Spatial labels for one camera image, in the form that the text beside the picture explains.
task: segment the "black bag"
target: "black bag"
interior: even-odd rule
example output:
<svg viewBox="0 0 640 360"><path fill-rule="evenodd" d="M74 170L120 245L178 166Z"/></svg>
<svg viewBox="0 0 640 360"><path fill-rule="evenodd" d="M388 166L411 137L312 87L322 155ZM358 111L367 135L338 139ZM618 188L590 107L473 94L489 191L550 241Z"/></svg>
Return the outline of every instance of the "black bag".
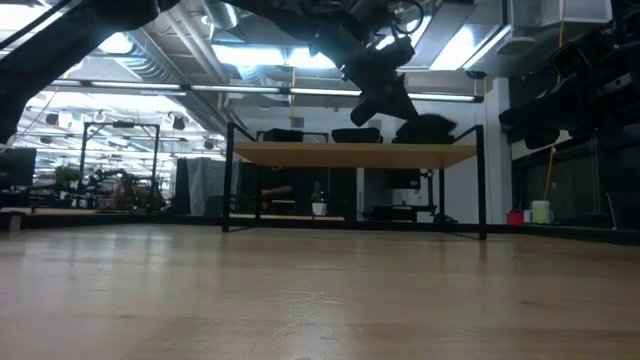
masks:
<svg viewBox="0 0 640 360"><path fill-rule="evenodd" d="M304 133L298 130L271 129L264 133L262 141L302 142Z"/></svg>
<svg viewBox="0 0 640 360"><path fill-rule="evenodd" d="M333 141L337 143L363 144L381 143L384 139L380 136L380 129L335 129L331 132Z"/></svg>

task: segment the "desk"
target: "desk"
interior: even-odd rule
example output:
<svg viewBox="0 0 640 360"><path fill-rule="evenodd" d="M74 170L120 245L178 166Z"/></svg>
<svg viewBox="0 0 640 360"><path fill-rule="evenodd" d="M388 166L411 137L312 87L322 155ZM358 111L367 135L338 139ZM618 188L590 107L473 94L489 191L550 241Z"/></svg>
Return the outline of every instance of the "desk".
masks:
<svg viewBox="0 0 640 360"><path fill-rule="evenodd" d="M255 215L252 214L231 214L229 215L234 219L253 219ZM344 221L341 216L298 216L298 215L262 215L262 219L273 220L313 220L313 221Z"/></svg>
<svg viewBox="0 0 640 360"><path fill-rule="evenodd" d="M239 131L252 142L235 143ZM456 145L462 138L475 133L475 146ZM484 159L484 127L475 125L458 136L453 145L409 144L319 144L276 143L257 140L235 123L227 126L227 159L225 164L222 231L229 231L233 156L237 153L259 166L321 167L321 168L381 168L381 169L438 169L440 213L444 216L444 170L473 156L478 161L478 233L487 237L486 189ZM255 219L260 220L260 197L256 196Z"/></svg>

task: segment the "wooden tabletop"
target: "wooden tabletop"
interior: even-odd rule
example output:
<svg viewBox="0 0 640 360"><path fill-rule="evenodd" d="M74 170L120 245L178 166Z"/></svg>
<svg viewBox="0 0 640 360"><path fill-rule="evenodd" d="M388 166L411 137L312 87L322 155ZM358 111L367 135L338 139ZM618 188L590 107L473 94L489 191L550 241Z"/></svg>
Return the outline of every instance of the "wooden tabletop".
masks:
<svg viewBox="0 0 640 360"><path fill-rule="evenodd" d="M260 166L444 169L476 155L468 145L236 143L234 152Z"/></svg>

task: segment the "ceiling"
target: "ceiling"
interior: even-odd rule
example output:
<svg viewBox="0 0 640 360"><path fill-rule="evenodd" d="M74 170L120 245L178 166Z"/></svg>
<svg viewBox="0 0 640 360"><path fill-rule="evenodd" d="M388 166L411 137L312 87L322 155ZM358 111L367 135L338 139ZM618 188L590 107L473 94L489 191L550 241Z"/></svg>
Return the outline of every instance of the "ceiling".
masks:
<svg viewBox="0 0 640 360"><path fill-rule="evenodd" d="M2 1L0 39L8 37L44 11L42 7L29 8L1 3ZM512 30L516 29L517 34L524 33L536 38L538 48L517 56L497 55L495 50L510 37L504 36L491 44L489 51L470 69L483 70L491 76L523 75L544 63L545 57L554 51L550 43L557 46L560 20L557 17L554 20L553 11L547 9L549 1L546 0L523 0L514 8L519 10L516 12L512 12L511 7L503 8L502 0L478 0L474 6L460 5L459 2L442 3L440 0L427 0L423 3L428 14L424 34L416 39L412 38L415 40L416 56L400 69L407 74L406 84L410 92L482 94L484 86L471 80L460 70L472 55L478 54L479 49L487 46L488 40L495 39L497 32L509 24L512 25ZM572 11L580 9L571 5L569 8ZM606 21L606 14L598 13L596 8L594 5L592 13L581 13L583 18L574 17L568 21L569 36L575 36ZM531 9L538 9L536 11L540 16L536 17L535 11ZM516 13L517 21L509 21L507 24L504 21L505 15L511 13ZM237 16L237 27L229 30L214 29L213 37L210 37L211 25L207 24L210 21L205 16L201 0L183 0L175 9L161 14L157 20L142 29L119 35L120 38L110 39L109 43L105 42L81 64L70 69L65 78L191 84L225 82L251 86L291 86L295 83L296 87L312 89L356 89L353 84L341 80L337 69L324 66L326 64L319 61L320 58L304 58L305 44L284 34L269 21L244 11L238 11ZM126 54L117 53L122 47L124 51L121 52ZM237 48L256 48L261 52L257 56L251 55L253 57L246 53L238 57L233 52ZM223 53L228 49L233 50L231 55ZM303 59L298 59L295 71L281 66L295 62L294 53L299 49L302 49ZM275 62L269 60L269 54L275 56ZM278 56L283 59L283 64L278 63ZM258 82L255 79L248 80L250 76L243 74L246 66L238 67L234 64L234 61L241 61L239 58L244 59L242 61L254 59L257 64L254 70L259 71ZM289 116L293 113L305 118L305 131L329 132L336 127L352 126L348 113L355 102L356 99L353 98L327 96L292 98L281 95L149 93L104 88L70 90L49 87L29 102L20 121L19 137L14 145L41 148L38 167L43 171L51 171L53 165L77 163L79 156L76 153L65 153L63 150L80 149L81 141L77 136L82 133L83 122L93 121L96 116L101 118L104 115L105 122L119 120L158 124L161 125L163 139L160 142L160 157L165 163L161 172L168 174L173 169L171 159L175 156L204 154L215 159L224 158L220 149L224 147L224 136L219 134L224 134L224 125L228 121L239 122L250 132L274 127L289 128ZM423 102L420 107L428 111L429 104ZM47 124L46 117L49 114L58 114L61 120L57 125ZM174 130L171 125L176 116L185 119L185 129L182 131ZM110 141L125 136L126 146ZM43 144L43 137L47 140L51 138L52 142ZM206 138L215 140L216 147L213 151L204 149ZM146 159L148 155L136 158L130 156L132 154L126 154L131 159L113 164L109 164L109 156L118 151L148 153L153 151L153 145L152 138L142 128L105 127L88 143L88 149L103 151L103 154L95 153L95 156L88 159L99 167L131 166L136 171L149 171L150 165Z"/></svg>

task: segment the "cable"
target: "cable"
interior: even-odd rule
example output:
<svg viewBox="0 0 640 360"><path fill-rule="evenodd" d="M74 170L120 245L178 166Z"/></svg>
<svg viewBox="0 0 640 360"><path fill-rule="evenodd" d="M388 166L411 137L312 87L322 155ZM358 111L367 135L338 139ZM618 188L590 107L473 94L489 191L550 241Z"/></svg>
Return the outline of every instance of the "cable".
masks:
<svg viewBox="0 0 640 360"><path fill-rule="evenodd" d="M16 40L25 36L27 33L38 27L43 22L47 21L51 16L53 16L58 11L62 10L63 7L67 6L71 0L61 0L57 4L53 5L49 10L47 10L44 14L40 15L37 19L30 22L27 26L22 29L16 31L11 36L6 38L0 43L0 50L4 50L7 46L13 44Z"/></svg>

